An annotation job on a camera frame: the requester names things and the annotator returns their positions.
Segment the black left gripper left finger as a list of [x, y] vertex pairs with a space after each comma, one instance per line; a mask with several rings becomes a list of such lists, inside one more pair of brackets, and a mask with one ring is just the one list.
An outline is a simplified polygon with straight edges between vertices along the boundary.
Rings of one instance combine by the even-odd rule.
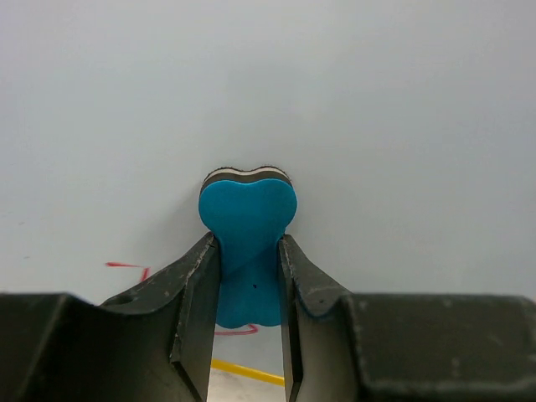
[[207, 234], [100, 305], [67, 293], [1, 296], [4, 401], [204, 401], [219, 297]]

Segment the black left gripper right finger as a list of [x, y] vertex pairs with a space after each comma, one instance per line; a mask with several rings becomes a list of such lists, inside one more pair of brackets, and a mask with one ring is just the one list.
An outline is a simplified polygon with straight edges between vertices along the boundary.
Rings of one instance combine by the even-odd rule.
[[278, 270], [287, 400], [534, 400], [528, 298], [353, 293], [291, 236]]

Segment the blue bone shaped eraser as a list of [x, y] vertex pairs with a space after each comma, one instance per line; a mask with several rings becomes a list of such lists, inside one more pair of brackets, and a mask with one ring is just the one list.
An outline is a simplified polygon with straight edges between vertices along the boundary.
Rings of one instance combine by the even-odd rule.
[[220, 167], [204, 179], [198, 213], [219, 243], [219, 326], [280, 324], [277, 244], [297, 205], [291, 180], [278, 167]]

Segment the yellow framed whiteboard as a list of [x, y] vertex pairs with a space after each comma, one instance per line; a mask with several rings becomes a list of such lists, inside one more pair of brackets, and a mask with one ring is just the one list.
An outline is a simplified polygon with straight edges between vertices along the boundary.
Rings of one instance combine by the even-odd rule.
[[3, 291], [103, 302], [260, 165], [352, 291], [534, 297], [534, 2], [2, 2]]

